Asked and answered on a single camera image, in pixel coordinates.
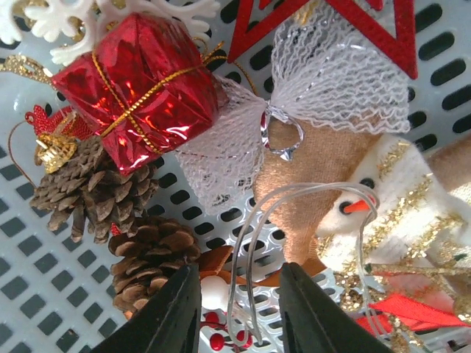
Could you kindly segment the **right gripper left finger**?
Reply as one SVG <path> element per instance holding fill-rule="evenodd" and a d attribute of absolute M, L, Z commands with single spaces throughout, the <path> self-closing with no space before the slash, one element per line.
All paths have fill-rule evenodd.
<path fill-rule="evenodd" d="M 198 351 L 202 295 L 196 265 L 184 265 L 95 353 Z"/>

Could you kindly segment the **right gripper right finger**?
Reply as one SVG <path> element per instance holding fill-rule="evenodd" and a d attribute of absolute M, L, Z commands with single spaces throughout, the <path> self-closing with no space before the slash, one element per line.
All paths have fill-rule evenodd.
<path fill-rule="evenodd" d="M 285 352 L 391 351 L 355 323 L 296 263 L 281 269 L 279 303 Z"/>

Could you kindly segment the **white plastic basket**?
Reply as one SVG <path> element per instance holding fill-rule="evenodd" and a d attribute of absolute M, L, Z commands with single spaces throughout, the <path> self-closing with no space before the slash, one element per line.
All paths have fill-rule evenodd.
<path fill-rule="evenodd" d="M 209 20 L 210 48 L 220 41 L 228 52 L 236 24 L 239 1 L 220 1 L 220 13 Z M 417 80 L 411 81 L 406 135 L 431 153 L 470 133 L 470 1 L 415 1 Z M 22 41 L 1 42 L 1 61 L 11 54 L 37 60 L 51 71 L 49 51 L 70 43 L 60 36 L 48 43 L 30 33 L 23 18 L 15 17 Z M 241 55 L 237 62 L 248 71 L 257 92 L 272 92 L 270 52 L 273 32 Z M 47 229 L 49 215 L 29 206 L 33 185 L 7 153 L 10 130 L 24 122 L 12 137 L 17 164 L 34 183 L 43 168 L 32 161 L 34 132 L 24 115 L 35 104 L 55 113 L 66 105 L 63 96 L 47 85 L 12 73 L 1 73 L 1 352 L 89 352 L 124 322 L 112 305 L 110 266 L 116 259 L 106 246 L 93 243 L 85 232 L 83 242 L 70 238 L 70 226 Z M 158 160 L 159 193 L 149 203 L 150 213 L 176 218 L 194 228 L 202 249 L 219 246 L 234 236 L 245 213 L 252 209 L 252 193 L 220 215 L 206 215 L 184 179 L 173 155 Z M 263 279 L 282 263 L 284 234 L 267 224 L 259 240 L 256 259 Z M 440 329 L 419 333 L 435 352 L 467 352 L 470 330 Z"/>

